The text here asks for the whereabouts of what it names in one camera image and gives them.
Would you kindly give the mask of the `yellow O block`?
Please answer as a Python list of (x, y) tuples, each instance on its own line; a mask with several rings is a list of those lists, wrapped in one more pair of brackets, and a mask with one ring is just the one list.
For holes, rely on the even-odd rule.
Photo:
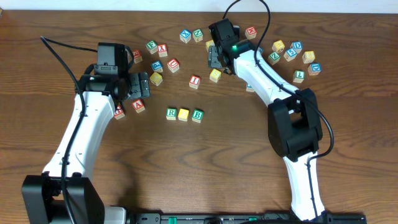
[(178, 112), (178, 119), (180, 121), (187, 121), (190, 111), (184, 108), (180, 108)]

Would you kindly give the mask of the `green R block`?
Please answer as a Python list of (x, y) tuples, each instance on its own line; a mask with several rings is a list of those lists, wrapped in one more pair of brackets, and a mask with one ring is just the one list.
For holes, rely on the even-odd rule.
[(176, 108), (167, 108), (166, 119), (167, 120), (176, 120), (177, 119), (177, 109)]

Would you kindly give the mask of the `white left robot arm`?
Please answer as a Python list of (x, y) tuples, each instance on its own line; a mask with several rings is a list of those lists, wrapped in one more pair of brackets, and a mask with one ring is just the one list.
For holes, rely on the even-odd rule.
[(146, 72), (80, 78), (72, 117), (58, 149), (40, 175), (27, 175), (22, 184), (30, 223), (132, 222), (125, 208), (104, 205), (91, 180), (117, 105), (149, 95)]

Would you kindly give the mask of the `green B block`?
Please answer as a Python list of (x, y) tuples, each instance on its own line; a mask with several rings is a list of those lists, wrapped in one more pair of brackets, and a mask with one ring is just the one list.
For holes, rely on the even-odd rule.
[(192, 121), (194, 121), (196, 123), (201, 123), (201, 121), (203, 119), (203, 115), (204, 115), (203, 111), (201, 111), (201, 110), (193, 110)]

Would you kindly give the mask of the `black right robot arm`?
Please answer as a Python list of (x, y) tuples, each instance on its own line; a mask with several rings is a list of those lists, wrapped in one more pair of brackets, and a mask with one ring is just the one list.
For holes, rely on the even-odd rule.
[(301, 221), (321, 217), (325, 207), (317, 177), (319, 141), (323, 137), (317, 99), (281, 78), (249, 40), (214, 40), (209, 61), (218, 63), (252, 86), (267, 106), (268, 138), (283, 158), (292, 191), (291, 209)]

